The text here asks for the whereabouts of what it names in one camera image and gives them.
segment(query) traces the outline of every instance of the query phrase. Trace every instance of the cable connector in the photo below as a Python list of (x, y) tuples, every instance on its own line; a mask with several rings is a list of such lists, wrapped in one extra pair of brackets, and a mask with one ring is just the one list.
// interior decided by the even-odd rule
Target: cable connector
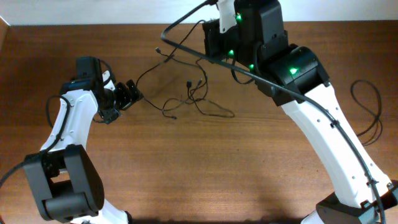
[(334, 120), (330, 123), (331, 128), (335, 128), (336, 125), (340, 124), (338, 120)]
[(191, 81), (191, 80), (188, 80), (188, 81), (187, 81), (187, 88), (188, 88), (188, 89), (191, 89), (191, 87), (192, 87), (192, 81)]
[(376, 184), (378, 184), (378, 183), (379, 183), (379, 182), (378, 182), (377, 180), (372, 179), (372, 181), (366, 183), (366, 185), (367, 185), (367, 186), (370, 186), (370, 185), (372, 185), (372, 184), (376, 185)]

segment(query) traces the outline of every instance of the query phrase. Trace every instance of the wooden tabletop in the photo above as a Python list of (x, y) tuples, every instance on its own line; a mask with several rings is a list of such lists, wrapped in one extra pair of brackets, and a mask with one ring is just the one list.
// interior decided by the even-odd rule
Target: wooden tabletop
[[(182, 39), (191, 26), (177, 27), (170, 38)], [(75, 76), (77, 57), (99, 57), (118, 81), (136, 80), (164, 59), (155, 47), (171, 51), (160, 40), (165, 27), (11, 27), (0, 54), (0, 175), (47, 140), (45, 102)], [(351, 83), (366, 79), (380, 89), (384, 132), (366, 149), (391, 179), (398, 179), (398, 22), (288, 22), (285, 29), (291, 43), (311, 48), (323, 62), (357, 133), (372, 117), (352, 100)], [(186, 44), (204, 51), (200, 27)], [(195, 61), (181, 51), (176, 55)], [(238, 85), (227, 69), (201, 64), (209, 76), (208, 99), (236, 117), (203, 116), (191, 105), (172, 112), (178, 117), (172, 120), (140, 101), (110, 125), (93, 123), (86, 149), (106, 198), (134, 218), (218, 222), (309, 214), (333, 186), (301, 130), (255, 84)], [(185, 98), (186, 81), (200, 78), (196, 68), (169, 62), (148, 73), (139, 88), (162, 106), (168, 98)], [(358, 87), (358, 98), (376, 109), (369, 87)], [(199, 105), (218, 112), (205, 102)], [(54, 120), (57, 102), (50, 112)], [(388, 223), (398, 222), (398, 208), (386, 214)], [(21, 170), (0, 190), (0, 215), (7, 224), (56, 223), (41, 219)]]

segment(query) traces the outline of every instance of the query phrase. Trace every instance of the green led light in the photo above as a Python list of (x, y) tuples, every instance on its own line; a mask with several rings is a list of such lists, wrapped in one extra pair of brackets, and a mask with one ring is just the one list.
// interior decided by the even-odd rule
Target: green led light
[(291, 68), (291, 69), (290, 69), (290, 72), (291, 72), (292, 75), (296, 74), (297, 71), (298, 71), (297, 68)]
[(242, 21), (242, 16), (241, 16), (241, 15), (237, 15), (237, 16), (236, 16), (236, 20), (237, 20), (238, 22), (241, 22), (241, 21)]
[(230, 57), (234, 57), (234, 50), (230, 50), (230, 51), (228, 52), (228, 55), (229, 55)]

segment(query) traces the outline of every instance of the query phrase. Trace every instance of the black cable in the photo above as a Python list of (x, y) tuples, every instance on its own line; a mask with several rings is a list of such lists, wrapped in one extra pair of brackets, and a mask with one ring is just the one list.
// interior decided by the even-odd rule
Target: black cable
[[(199, 25), (201, 22), (206, 22), (206, 21), (203, 20), (203, 19), (201, 19), (201, 20), (199, 20), (195, 25), (193, 25), (193, 27), (192, 27), (191, 30), (188, 32), (188, 34), (184, 37), (184, 39), (181, 40), (180, 44), (183, 44), (183, 43), (186, 41), (186, 39), (191, 35), (191, 33), (193, 32), (193, 30), (196, 28), (196, 26)], [(174, 52), (175, 52), (177, 49), (178, 49), (178, 47), (174, 48), (174, 50), (170, 53), (170, 55), (162, 54), (162, 53), (160, 52), (160, 50), (159, 50), (159, 51), (157, 50), (157, 52), (160, 53), (160, 54), (163, 55), (163, 56), (166, 55), (166, 56), (167, 56), (167, 59), (166, 59), (164, 62), (168, 62), (168, 61), (170, 60), (170, 57), (173, 57), (173, 54), (174, 54)], [(150, 71), (152, 71), (153, 69), (157, 68), (157, 67), (158, 67), (159, 65), (161, 65), (161, 64), (162, 64), (162, 62), (161, 62), (161, 63), (158, 63), (157, 65), (153, 66), (152, 68), (150, 68), (150, 69), (148, 69), (146, 72), (144, 72), (144, 73), (137, 79), (136, 86), (138, 87), (138, 82), (139, 82), (139, 80), (140, 80), (145, 74), (147, 74), (148, 72), (150, 72)]]
[(197, 90), (199, 90), (199, 89), (203, 88), (204, 86), (206, 86), (206, 92), (205, 92), (205, 94), (203, 95), (203, 97), (197, 99), (198, 101), (204, 100), (204, 99), (206, 98), (208, 92), (209, 92), (209, 85), (208, 85), (207, 73), (206, 73), (206, 71), (203, 69), (203, 67), (199, 64), (199, 62), (200, 62), (201, 60), (202, 60), (202, 58), (199, 58), (198, 60), (196, 60), (195, 64), (197, 64), (197, 65), (198, 65), (198, 68), (201, 70), (201, 72), (202, 72), (202, 74), (203, 74), (203, 78), (205, 78), (205, 82), (204, 82), (202, 85), (197, 86), (196, 88), (190, 90), (190, 94), (193, 95)]
[(196, 50), (193, 50), (193, 49), (191, 49), (191, 48), (188, 48), (188, 47), (186, 47), (186, 46), (184, 46), (184, 45), (178, 44), (178, 43), (173, 42), (173, 41), (171, 41), (171, 40), (169, 40), (169, 39), (166, 38), (167, 33), (168, 33), (171, 29), (173, 29), (175, 26), (177, 26), (177, 25), (180, 24), (182, 21), (184, 21), (186, 18), (188, 18), (189, 16), (191, 16), (191, 15), (192, 15), (193, 13), (195, 13), (197, 10), (201, 9), (203, 6), (206, 6), (206, 5), (211, 4), (211, 3), (212, 3), (211, 0), (207, 0), (207, 1), (203, 2), (203, 3), (201, 3), (201, 4), (200, 4), (199, 6), (197, 6), (196, 8), (192, 9), (192, 10), (191, 10), (190, 12), (188, 12), (186, 15), (184, 15), (183, 17), (181, 17), (179, 20), (177, 20), (177, 21), (175, 21), (173, 24), (169, 25), (168, 28), (166, 28), (166, 30), (163, 31), (163, 33), (162, 33), (162, 35), (160, 36), (160, 38), (161, 38), (165, 43), (170, 44), (171, 46), (174, 46), (174, 47), (178, 47), (179, 49), (184, 50), (184, 51), (186, 51), (186, 52), (188, 52), (188, 53), (190, 53), (190, 54), (192, 54), (192, 55), (194, 55), (194, 56), (197, 56), (197, 57), (203, 58), (203, 59), (205, 59), (205, 60), (208, 60), (208, 61), (211, 62), (211, 63), (215, 63), (215, 64), (218, 64), (218, 65), (224, 66), (224, 67), (226, 67), (226, 68), (228, 68), (228, 69), (233, 69), (233, 70), (235, 70), (235, 71), (237, 71), (237, 72), (243, 73), (243, 74), (245, 74), (245, 75), (247, 75), (247, 76), (249, 76), (249, 77), (255, 79), (255, 81), (257, 81), (257, 82), (262, 82), (262, 83), (265, 83), (266, 85), (273, 86), (274, 88), (276, 88), (276, 89), (278, 89), (278, 90), (280, 90), (280, 91), (284, 91), (284, 92), (286, 92), (286, 93), (292, 95), (293, 97), (296, 97), (296, 98), (298, 98), (298, 99), (307, 101), (307, 102), (309, 102), (310, 104), (312, 104), (314, 107), (316, 107), (316, 109), (318, 109), (319, 111), (321, 111), (321, 112), (331, 121), (331, 125), (332, 125), (333, 127), (336, 127), (337, 130), (340, 132), (340, 134), (342, 135), (342, 137), (345, 139), (345, 141), (347, 142), (347, 144), (350, 146), (351, 150), (354, 152), (356, 158), (358, 159), (358, 162), (361, 164), (361, 167), (362, 167), (363, 170), (365, 171), (365, 176), (368, 178), (369, 184), (371, 185), (372, 191), (373, 191), (373, 193), (374, 193), (374, 195), (375, 195), (375, 197), (376, 197), (377, 206), (378, 206), (378, 208), (379, 208), (379, 212), (380, 212), (380, 216), (381, 216), (381, 223), (382, 223), (382, 224), (385, 224), (385, 223), (386, 223), (386, 215), (385, 215), (385, 213), (384, 213), (384, 209), (383, 209), (383, 205), (382, 205), (382, 202), (381, 202), (381, 198), (380, 198), (379, 192), (377, 191), (377, 188), (376, 188), (376, 180), (373, 179), (373, 177), (372, 177), (372, 175), (371, 175), (371, 173), (370, 173), (370, 171), (369, 171), (368, 166), (366, 165), (364, 159), (362, 158), (361, 154), (359, 153), (359, 151), (357, 150), (357, 148), (355, 147), (355, 145), (353, 144), (353, 142), (351, 141), (351, 139), (348, 137), (348, 135), (346, 134), (346, 132), (344, 131), (344, 129), (340, 126), (340, 123), (329, 113), (329, 111), (327, 111), (326, 109), (324, 109), (324, 107), (322, 107), (322, 106), (319, 105), (316, 101), (312, 100), (312, 99), (309, 98), (309, 97), (306, 97), (306, 96), (304, 96), (304, 95), (302, 95), (302, 94), (300, 94), (300, 93), (296, 93), (296, 92), (294, 92), (294, 91), (292, 91), (292, 90), (289, 90), (289, 89), (287, 89), (287, 88), (285, 88), (285, 87), (283, 87), (283, 86), (280, 86), (280, 85), (278, 85), (278, 84), (276, 84), (276, 83), (273, 83), (273, 82), (271, 82), (271, 81), (269, 81), (269, 80), (266, 80), (266, 79), (264, 79), (264, 78), (262, 78), (262, 77), (259, 77), (259, 76), (255, 75), (255, 74), (252, 74), (251, 72), (246, 71), (245, 69), (242, 69), (242, 68), (239, 68), (239, 67), (235, 67), (235, 66), (230, 65), (230, 64), (228, 64), (228, 63), (225, 63), (225, 62), (223, 62), (223, 61), (219, 61), (219, 60), (217, 60), (217, 59), (215, 59), (215, 58), (207, 57), (206, 55), (204, 55), (204, 54), (202, 54), (202, 53), (200, 53), (200, 52), (197, 52)]
[(3, 175), (3, 177), (1, 177), (1, 180), (0, 180), (0, 189), (1, 189), (2, 185), (6, 182), (6, 180), (7, 180), (13, 173), (15, 173), (15, 171), (19, 170), (19, 169), (22, 168), (24, 165), (28, 164), (31, 160), (34, 160), (34, 159), (37, 159), (38, 157), (44, 156), (44, 155), (45, 155), (46, 153), (48, 153), (52, 148), (54, 148), (54, 146), (56, 146), (57, 143), (61, 140), (61, 136), (62, 136), (63, 130), (65, 129), (65, 126), (66, 126), (66, 124), (67, 124), (67, 119), (68, 119), (68, 116), (69, 116), (69, 112), (70, 112), (71, 105), (70, 105), (69, 101), (68, 101), (65, 97), (63, 97), (63, 96), (51, 96), (51, 97), (49, 97), (48, 100), (47, 100), (47, 103), (46, 103), (46, 107), (45, 107), (45, 113), (46, 113), (47, 118), (50, 117), (48, 105), (50, 104), (50, 100), (53, 99), (53, 98), (61, 98), (61, 99), (63, 99), (63, 100), (66, 102), (66, 104), (67, 104), (67, 111), (65, 112), (65, 117), (63, 118), (60, 131), (59, 131), (58, 134), (55, 136), (54, 142), (53, 142), (48, 148), (46, 148), (46, 149), (44, 149), (44, 150), (41, 150), (40, 153), (39, 153), (38, 155), (36, 155), (36, 156), (34, 156), (34, 157), (31, 157), (30, 159), (27, 159), (27, 160), (25, 160), (25, 161), (19, 163), (18, 165), (14, 166), (12, 169), (10, 169), (8, 172), (6, 172), (6, 173)]
[(191, 95), (195, 94), (195, 92), (196, 92), (197, 90), (199, 90), (201, 87), (203, 87), (203, 85), (206, 85), (206, 83), (205, 83), (205, 84), (203, 84), (203, 85), (201, 86), (201, 85), (200, 85), (201, 83), (202, 83), (202, 79), (199, 80), (199, 82), (198, 82), (198, 84), (196, 85), (196, 87), (195, 87), (195, 88), (192, 88), (192, 89), (191, 89), (190, 87), (188, 87), (188, 85), (187, 85), (187, 96), (188, 96), (188, 100), (191, 100), (191, 101), (192, 101), (191, 103), (187, 103), (188, 105), (193, 104), (193, 102), (195, 101), (195, 99), (192, 98)]
[(105, 123), (104, 120), (102, 120), (102, 121), (97, 121), (97, 120), (95, 120), (94, 118), (93, 118), (93, 121), (94, 121), (95, 123), (98, 123), (98, 124), (103, 124), (103, 123)]
[[(354, 87), (359, 84), (359, 83), (365, 83), (369, 86), (372, 87), (372, 89), (374, 90), (376, 97), (377, 97), (377, 113), (371, 111), (369, 108), (367, 108), (366, 106), (364, 106), (362, 103), (360, 103), (358, 101), (358, 99), (356, 98), (355, 94), (354, 94)], [(362, 143), (363, 146), (370, 146), (371, 144), (375, 143), (377, 140), (379, 140), (382, 132), (383, 132), (383, 123), (380, 120), (381, 117), (381, 113), (382, 113), (382, 103), (381, 103), (381, 96), (380, 96), (380, 92), (377, 89), (377, 87), (375, 85), (373, 85), (373, 83), (367, 81), (367, 80), (356, 80), (355, 82), (353, 82), (353, 84), (351, 84), (351, 88), (350, 88), (350, 92), (351, 92), (351, 96), (353, 97), (355, 103), (357, 103), (360, 107), (362, 107), (364, 110), (366, 110), (369, 114), (371, 114), (373, 116), (373, 122), (372, 124), (366, 128), (364, 131), (360, 132), (359, 134), (357, 134), (358, 137), (368, 133), (370, 130), (372, 130), (372, 128), (376, 125), (375, 131), (373, 133), (373, 135), (365, 142)]]
[[(235, 63), (236, 63), (236, 59), (234, 58), (234, 60), (232, 61), (232, 65), (235, 66)], [(241, 85), (247, 85), (247, 84), (250, 84), (251, 82), (254, 81), (254, 79), (251, 78), (251, 79), (249, 79), (247, 82), (244, 82), (244, 83), (243, 83), (243, 82), (240, 82), (239, 79), (237, 78), (236, 74), (235, 74), (235, 70), (231, 69), (231, 73), (232, 73), (232, 77), (234, 78), (234, 80), (235, 80), (237, 83), (241, 84)]]
[[(162, 54), (160, 51), (157, 51), (157, 52), (158, 52), (159, 54), (161, 54), (161, 55), (167, 57), (167, 58), (170, 57), (170, 56), (167, 55), (167, 54)], [(205, 72), (204, 69), (198, 64), (198, 61), (199, 61), (199, 60), (201, 60), (201, 58), (199, 58), (199, 59), (196, 61), (197, 65), (190, 64), (190, 63), (187, 63), (187, 62), (182, 62), (182, 61), (179, 61), (179, 60), (177, 60), (177, 59), (175, 59), (174, 61), (176, 61), (176, 62), (178, 62), (178, 63), (182, 63), (183, 65), (189, 65), (189, 66), (193, 66), (193, 67), (199, 68), (199, 69), (203, 72), (203, 75), (204, 75), (205, 79), (207, 80), (206, 72)], [(206, 84), (207, 84), (207, 82), (205, 82), (202, 86), (197, 86), (197, 87), (195, 88), (195, 91), (196, 91), (196, 90), (199, 90), (199, 89), (201, 89), (201, 88), (203, 88), (204, 85), (206, 85)], [(204, 97), (206, 96), (207, 92), (208, 92), (208, 86), (206, 85), (206, 93), (205, 93)], [(189, 103), (187, 103), (187, 101), (188, 101), (189, 99), (186, 99), (186, 100), (184, 101), (184, 103), (182, 103), (182, 104), (179, 104), (179, 105), (177, 105), (177, 106), (175, 106), (175, 107), (173, 107), (173, 108), (165, 109), (164, 107), (163, 107), (163, 108), (159, 108), (158, 106), (156, 106), (155, 104), (153, 104), (150, 100), (148, 100), (146, 97), (144, 97), (143, 99), (144, 99), (146, 102), (148, 102), (150, 105), (152, 105), (154, 108), (156, 108), (157, 110), (162, 111), (162, 114), (163, 114), (163, 115), (164, 115), (164, 111), (176, 110), (177, 108), (179, 108), (179, 107), (182, 106), (183, 104), (189, 104)]]
[[(197, 107), (198, 111), (199, 111), (201, 114), (205, 115), (205, 116), (217, 116), (217, 117), (220, 117), (220, 118), (234, 118), (234, 117), (235, 117), (235, 113), (234, 113), (233, 111), (231, 111), (231, 110), (229, 110), (229, 109), (226, 109), (226, 108), (222, 107), (221, 105), (219, 105), (219, 104), (217, 104), (217, 103), (215, 103), (215, 102), (213, 102), (213, 101), (211, 101), (211, 100), (207, 100), (207, 99), (204, 99), (204, 98), (195, 99), (195, 98), (193, 97), (193, 94), (191, 94), (191, 95), (188, 96), (188, 97), (193, 101), (193, 103), (194, 103), (195, 106)], [(199, 100), (207, 101), (207, 102), (211, 103), (212, 105), (217, 106), (219, 109), (221, 109), (221, 110), (223, 110), (223, 111), (226, 111), (226, 112), (230, 113), (231, 115), (228, 116), (228, 115), (222, 115), (222, 114), (211, 114), (211, 113), (208, 114), (208, 113), (205, 113), (205, 112), (203, 112), (203, 111), (199, 108), (199, 106), (198, 106), (198, 103), (197, 103), (197, 102), (198, 102)]]
[(105, 65), (105, 67), (109, 70), (109, 78), (103, 82), (103, 83), (104, 83), (104, 86), (105, 86), (106, 84), (108, 84), (108, 83), (111, 81), (111, 77), (113, 77), (114, 74), (113, 74), (113, 72), (112, 72), (112, 68), (108, 65), (108, 63), (106, 63), (104, 60), (101, 60), (101, 59), (99, 59), (99, 58), (97, 58), (97, 59), (98, 59), (101, 63), (103, 63), (103, 64)]
[(176, 100), (176, 101), (181, 102), (178, 106), (175, 107), (175, 109), (179, 108), (180, 106), (182, 106), (183, 104), (185, 104), (187, 101), (186, 101), (186, 100), (183, 101), (183, 100), (180, 100), (180, 99), (177, 99), (177, 98), (170, 98), (170, 99), (166, 100), (166, 102), (164, 102), (163, 107), (162, 107), (162, 109), (161, 109), (162, 115), (165, 116), (166, 118), (177, 119), (176, 116), (169, 116), (169, 115), (167, 115), (167, 114), (164, 113), (164, 112), (165, 112), (165, 109), (164, 109), (164, 108), (166, 107), (166, 104), (167, 104), (168, 102), (172, 101), (172, 100)]

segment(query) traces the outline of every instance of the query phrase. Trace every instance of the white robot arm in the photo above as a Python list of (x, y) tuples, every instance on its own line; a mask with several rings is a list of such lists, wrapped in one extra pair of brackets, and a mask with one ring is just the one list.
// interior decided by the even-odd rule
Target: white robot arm
[[(289, 45), (278, 0), (235, 0), (233, 10), (231, 2), (205, 1), (169, 25), (162, 40), (231, 69), (233, 76), (240, 72), (251, 77), (257, 88), (281, 106), (304, 132), (335, 192), (317, 204), (317, 210), (302, 224), (376, 223), (378, 212), (383, 216), (385, 209), (398, 204), (398, 184), (364, 150), (338, 105), (321, 62), (310, 49)], [(214, 4), (220, 19), (203, 23), (206, 54), (166, 38), (169, 31), (197, 10)], [(231, 58), (233, 64), (220, 58)], [(235, 62), (250, 72), (235, 67)]]
[[(72, 224), (131, 224), (128, 212), (116, 209), (105, 200), (102, 181), (85, 149), (90, 124), (97, 112), (104, 123), (110, 123), (119, 116), (120, 110), (130, 107), (142, 95), (131, 80), (127, 83), (128, 90), (122, 83), (114, 86), (109, 71), (98, 81), (100, 61), (96, 58), (80, 58), (77, 64), (78, 71), (84, 70), (85, 75), (78, 75), (77, 80), (64, 85), (60, 111), (50, 137), (39, 157), (27, 156), (24, 169), (30, 188), (45, 220)], [(56, 142), (58, 134), (60, 140), (45, 152)], [(62, 172), (68, 172), (70, 180), (51, 180)]]

